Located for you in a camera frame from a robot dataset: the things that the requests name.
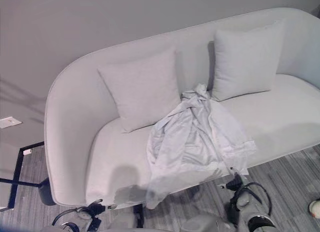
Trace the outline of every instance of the sofa leg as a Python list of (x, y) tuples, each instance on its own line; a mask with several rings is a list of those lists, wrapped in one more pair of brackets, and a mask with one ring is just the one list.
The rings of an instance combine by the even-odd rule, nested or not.
[(144, 208), (142, 203), (133, 206), (133, 213), (137, 220), (137, 228), (143, 228), (145, 223)]

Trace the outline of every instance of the crumpled shirt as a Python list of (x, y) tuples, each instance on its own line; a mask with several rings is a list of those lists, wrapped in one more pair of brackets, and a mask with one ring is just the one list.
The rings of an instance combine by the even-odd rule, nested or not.
[(210, 97), (206, 85), (198, 84), (182, 93), (181, 103), (150, 132), (147, 208), (154, 209), (174, 192), (179, 173), (227, 168), (232, 174), (247, 175), (247, 158), (256, 150), (241, 124)]

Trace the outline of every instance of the shoe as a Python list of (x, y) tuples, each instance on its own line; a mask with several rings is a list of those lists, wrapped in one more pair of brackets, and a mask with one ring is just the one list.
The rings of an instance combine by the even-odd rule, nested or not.
[(314, 200), (309, 204), (309, 213), (316, 219), (320, 219), (320, 199)]

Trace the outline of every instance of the curved sofa backrest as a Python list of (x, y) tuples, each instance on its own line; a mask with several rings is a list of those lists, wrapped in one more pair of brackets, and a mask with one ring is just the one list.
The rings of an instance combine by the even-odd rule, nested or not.
[(85, 204), (86, 170), (99, 129), (118, 117), (97, 68), (147, 57), (169, 46), (177, 50), (179, 90), (213, 84), (217, 29), (248, 31), (285, 19), (278, 73), (298, 76), (320, 87), (320, 20), (293, 8), (273, 8), (220, 19), (111, 46), (87, 54), (65, 68), (53, 83), (46, 105), (46, 161), (54, 200)]

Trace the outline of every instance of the sofa armrest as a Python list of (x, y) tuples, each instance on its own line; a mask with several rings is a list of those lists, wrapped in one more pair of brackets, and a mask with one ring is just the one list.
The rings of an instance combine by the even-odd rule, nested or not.
[(96, 133), (118, 117), (98, 72), (74, 62), (57, 77), (45, 109), (45, 155), (53, 200), (63, 206), (86, 204), (90, 149)]
[(282, 53), (277, 73), (296, 76), (320, 89), (320, 19), (302, 11), (293, 15), (299, 23), (287, 24), (284, 46), (290, 52)]

